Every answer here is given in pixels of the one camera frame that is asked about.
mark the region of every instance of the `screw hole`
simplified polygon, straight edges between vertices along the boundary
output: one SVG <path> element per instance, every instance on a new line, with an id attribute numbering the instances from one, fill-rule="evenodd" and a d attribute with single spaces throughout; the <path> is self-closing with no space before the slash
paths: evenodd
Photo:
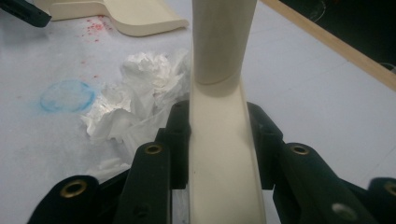
<path id="1" fill-rule="evenodd" d="M 160 146 L 158 146 L 158 145 L 155 145 L 155 146 L 146 147 L 145 152 L 146 152 L 147 154 L 152 155 L 152 154 L 160 153 L 162 150 L 163 150 L 162 147 L 160 147 Z"/>
<path id="2" fill-rule="evenodd" d="M 299 155 L 306 155 L 309 153 L 309 149 L 306 147 L 301 147 L 301 146 L 296 146 L 296 147 L 291 147 L 291 150 L 294 153 L 297 153 Z"/>
<path id="3" fill-rule="evenodd" d="M 384 188 L 393 196 L 396 196 L 396 184 L 392 182 L 387 182 Z"/>
<path id="4" fill-rule="evenodd" d="M 332 210 L 334 213 L 345 221 L 356 221 L 358 220 L 358 215 L 349 206 L 343 203 L 334 203 L 332 205 Z"/>
<path id="5" fill-rule="evenodd" d="M 67 183 L 61 190 L 61 196 L 64 198 L 73 198 L 81 194 L 87 188 L 87 182 L 78 179 Z"/>
<path id="6" fill-rule="evenodd" d="M 149 205 L 140 204 L 134 208 L 134 215 L 138 218 L 146 217 L 149 215 Z"/>

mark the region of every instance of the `beige plastic object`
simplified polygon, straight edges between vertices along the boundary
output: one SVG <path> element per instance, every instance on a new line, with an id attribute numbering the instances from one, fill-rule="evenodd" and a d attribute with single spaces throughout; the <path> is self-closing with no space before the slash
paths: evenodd
<path id="1" fill-rule="evenodd" d="M 262 186 L 240 81 L 256 0 L 192 5 L 190 222 L 262 224 Z"/>
<path id="2" fill-rule="evenodd" d="M 189 25 L 163 0 L 35 0 L 53 21 L 108 16 L 117 29 L 133 36 L 153 35 Z"/>

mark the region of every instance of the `table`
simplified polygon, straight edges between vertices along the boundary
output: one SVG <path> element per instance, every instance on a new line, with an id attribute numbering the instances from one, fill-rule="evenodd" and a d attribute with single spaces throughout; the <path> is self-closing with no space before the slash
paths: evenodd
<path id="1" fill-rule="evenodd" d="M 166 0 L 191 22 L 191 1 Z M 104 25 L 89 35 L 93 23 Z M 140 51 L 191 48 L 191 25 L 146 37 L 120 34 L 108 18 L 50 22 L 37 29 L 0 11 L 0 221 L 26 222 L 59 181 L 110 158 L 123 144 L 90 142 L 75 113 L 40 107 L 52 84 L 80 80 L 99 94 L 119 83 Z M 277 12 L 258 2 L 243 66 L 247 99 L 260 105 L 285 142 L 307 144 L 345 180 L 367 187 L 396 177 L 396 94 Z M 265 191 L 268 223 L 279 223 Z"/>

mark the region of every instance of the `white tissue paper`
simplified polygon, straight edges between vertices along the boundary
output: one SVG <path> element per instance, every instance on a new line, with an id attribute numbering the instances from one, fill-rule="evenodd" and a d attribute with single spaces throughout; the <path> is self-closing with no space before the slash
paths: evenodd
<path id="1" fill-rule="evenodd" d="M 138 53 L 122 65 L 122 82 L 106 85 L 81 119 L 95 143 L 116 139 L 133 156 L 137 148 L 155 139 L 166 125 L 170 109 L 190 91 L 190 54 Z"/>

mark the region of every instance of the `blue circular mark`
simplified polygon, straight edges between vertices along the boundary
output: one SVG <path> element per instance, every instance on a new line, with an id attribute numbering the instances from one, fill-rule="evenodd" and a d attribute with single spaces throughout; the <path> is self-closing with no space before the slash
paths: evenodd
<path id="1" fill-rule="evenodd" d="M 87 84 L 66 80 L 44 91 L 40 105 L 48 112 L 78 112 L 90 106 L 94 99 L 95 92 Z"/>

